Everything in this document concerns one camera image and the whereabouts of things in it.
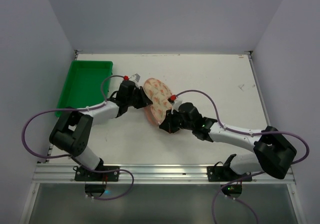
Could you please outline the floral laundry bag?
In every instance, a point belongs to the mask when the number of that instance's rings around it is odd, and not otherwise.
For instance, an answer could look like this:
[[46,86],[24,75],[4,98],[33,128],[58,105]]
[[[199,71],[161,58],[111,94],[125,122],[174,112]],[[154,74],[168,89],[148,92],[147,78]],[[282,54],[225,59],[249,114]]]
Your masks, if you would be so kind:
[[152,101],[151,105],[144,108],[146,117],[151,124],[159,126],[164,121],[167,110],[172,109],[172,104],[168,101],[172,92],[165,83],[156,78],[147,79],[142,88]]

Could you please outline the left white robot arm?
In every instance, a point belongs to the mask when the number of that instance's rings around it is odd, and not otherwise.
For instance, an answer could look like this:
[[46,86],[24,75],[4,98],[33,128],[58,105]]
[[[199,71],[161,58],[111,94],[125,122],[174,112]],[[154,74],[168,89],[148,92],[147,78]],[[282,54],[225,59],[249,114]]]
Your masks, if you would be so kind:
[[88,147],[92,126],[116,119],[130,107],[141,109],[151,104],[142,86],[124,80],[119,89],[102,103],[84,110],[70,108],[64,111],[49,136],[49,142],[68,153],[85,170],[102,174],[103,160]]

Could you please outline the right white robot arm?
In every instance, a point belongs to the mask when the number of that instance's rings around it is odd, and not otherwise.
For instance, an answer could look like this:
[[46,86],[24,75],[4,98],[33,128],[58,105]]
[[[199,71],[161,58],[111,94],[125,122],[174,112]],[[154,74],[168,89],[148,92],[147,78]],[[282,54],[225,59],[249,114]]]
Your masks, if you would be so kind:
[[231,131],[228,127],[222,127],[216,119],[202,116],[190,102],[181,104],[177,110],[167,110],[159,127],[170,134],[189,130],[201,141],[224,143],[247,150],[244,155],[230,155],[224,163],[236,175],[265,172],[282,180],[297,154],[293,145],[272,126],[264,130]]

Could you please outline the green plastic tray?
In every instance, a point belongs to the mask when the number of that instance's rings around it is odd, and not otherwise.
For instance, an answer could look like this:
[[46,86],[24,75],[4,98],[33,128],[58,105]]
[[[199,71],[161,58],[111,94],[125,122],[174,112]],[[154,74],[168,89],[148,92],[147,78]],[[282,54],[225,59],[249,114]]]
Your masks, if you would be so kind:
[[104,100],[101,84],[112,74],[111,61],[74,60],[65,79],[57,108],[84,108],[100,104]]

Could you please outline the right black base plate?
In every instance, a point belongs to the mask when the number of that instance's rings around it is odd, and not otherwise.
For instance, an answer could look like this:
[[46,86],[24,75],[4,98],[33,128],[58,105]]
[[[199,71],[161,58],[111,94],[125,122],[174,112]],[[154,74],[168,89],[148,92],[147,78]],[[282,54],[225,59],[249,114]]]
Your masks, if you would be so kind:
[[248,174],[237,174],[229,167],[224,166],[207,166],[207,179],[209,182],[230,182],[240,179],[243,182],[251,182],[252,177]]

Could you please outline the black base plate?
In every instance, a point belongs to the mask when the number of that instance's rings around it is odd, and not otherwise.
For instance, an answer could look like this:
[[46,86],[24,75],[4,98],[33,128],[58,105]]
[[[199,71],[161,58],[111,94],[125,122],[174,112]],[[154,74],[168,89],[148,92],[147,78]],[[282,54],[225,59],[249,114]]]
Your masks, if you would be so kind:
[[207,179],[209,182],[230,182],[240,179],[243,182],[251,182],[252,177],[248,174],[237,174],[229,167],[224,166],[207,166]]
[[96,171],[87,170],[81,166],[74,166],[74,180],[77,182],[117,182],[119,180],[119,166],[103,165]]

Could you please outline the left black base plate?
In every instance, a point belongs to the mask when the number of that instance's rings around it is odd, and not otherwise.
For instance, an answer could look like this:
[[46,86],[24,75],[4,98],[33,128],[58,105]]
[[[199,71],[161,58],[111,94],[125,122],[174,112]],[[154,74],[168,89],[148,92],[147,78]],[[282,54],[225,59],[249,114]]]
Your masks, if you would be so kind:
[[77,182],[117,182],[119,180],[119,166],[103,165],[96,171],[87,170],[81,166],[74,166],[74,180]]

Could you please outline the aluminium mounting rail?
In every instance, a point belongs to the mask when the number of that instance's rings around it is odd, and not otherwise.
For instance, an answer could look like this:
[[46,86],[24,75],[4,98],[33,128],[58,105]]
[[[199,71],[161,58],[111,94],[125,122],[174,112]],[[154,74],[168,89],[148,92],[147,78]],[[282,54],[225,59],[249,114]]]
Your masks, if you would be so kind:
[[[35,168],[32,178],[38,184],[101,184],[101,181],[77,181],[72,163],[42,163]],[[129,164],[122,169],[133,174],[135,184],[225,184],[224,181],[210,182],[205,164]]]

